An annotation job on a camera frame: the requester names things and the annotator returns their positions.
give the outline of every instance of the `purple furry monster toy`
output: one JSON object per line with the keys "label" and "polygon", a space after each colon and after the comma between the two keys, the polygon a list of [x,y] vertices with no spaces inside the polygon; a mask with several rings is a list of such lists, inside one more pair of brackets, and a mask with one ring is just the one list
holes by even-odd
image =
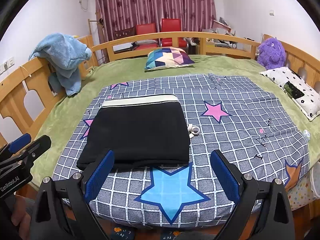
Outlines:
{"label": "purple furry monster toy", "polygon": [[258,47],[259,56],[257,62],[266,70],[284,66],[285,50],[277,38],[269,38]]}

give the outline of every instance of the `silver screw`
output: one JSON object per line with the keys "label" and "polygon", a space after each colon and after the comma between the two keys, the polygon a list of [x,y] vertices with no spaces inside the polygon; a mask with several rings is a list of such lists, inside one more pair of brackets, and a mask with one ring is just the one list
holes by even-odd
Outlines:
{"label": "silver screw", "polygon": [[48,183],[50,181],[50,177],[45,177],[43,180],[42,180],[44,183]]}
{"label": "silver screw", "polygon": [[244,178],[245,178],[246,180],[251,180],[251,179],[252,179],[252,175],[249,174],[249,173],[244,174]]}
{"label": "silver screw", "polygon": [[278,184],[278,185],[280,185],[280,184],[282,184],[282,181],[281,181],[281,179],[276,178],[276,179],[275,179],[275,183]]}
{"label": "silver screw", "polygon": [[77,173],[73,174],[72,177],[74,179],[79,179],[81,177],[81,173],[77,172]]}

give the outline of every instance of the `pink curtain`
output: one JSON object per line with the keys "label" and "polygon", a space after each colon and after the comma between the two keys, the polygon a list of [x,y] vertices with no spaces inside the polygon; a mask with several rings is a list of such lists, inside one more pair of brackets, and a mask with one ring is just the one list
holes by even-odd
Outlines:
{"label": "pink curtain", "polygon": [[104,20],[100,41],[113,40],[114,31],[152,22],[159,32],[161,18],[181,19],[183,31],[209,29],[216,19],[213,0],[96,0],[96,5]]}

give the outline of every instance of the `person's hand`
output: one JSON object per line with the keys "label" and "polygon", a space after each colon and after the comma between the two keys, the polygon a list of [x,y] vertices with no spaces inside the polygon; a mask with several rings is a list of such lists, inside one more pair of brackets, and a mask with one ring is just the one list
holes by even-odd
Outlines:
{"label": "person's hand", "polygon": [[15,226],[19,225],[19,236],[22,240],[28,240],[31,217],[26,212],[26,200],[19,195],[15,195],[15,197],[16,203],[13,208],[11,221]]}

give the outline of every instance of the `orange star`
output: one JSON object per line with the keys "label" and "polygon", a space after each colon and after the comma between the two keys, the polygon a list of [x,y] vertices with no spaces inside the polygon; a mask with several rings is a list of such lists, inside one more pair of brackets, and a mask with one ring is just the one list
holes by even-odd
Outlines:
{"label": "orange star", "polygon": [[286,192],[288,192],[291,188],[293,188],[297,184],[300,177],[301,167],[302,167],[302,159],[297,166],[289,165],[287,163],[287,160],[285,160],[285,171],[288,175],[288,179],[284,184],[284,188]]}

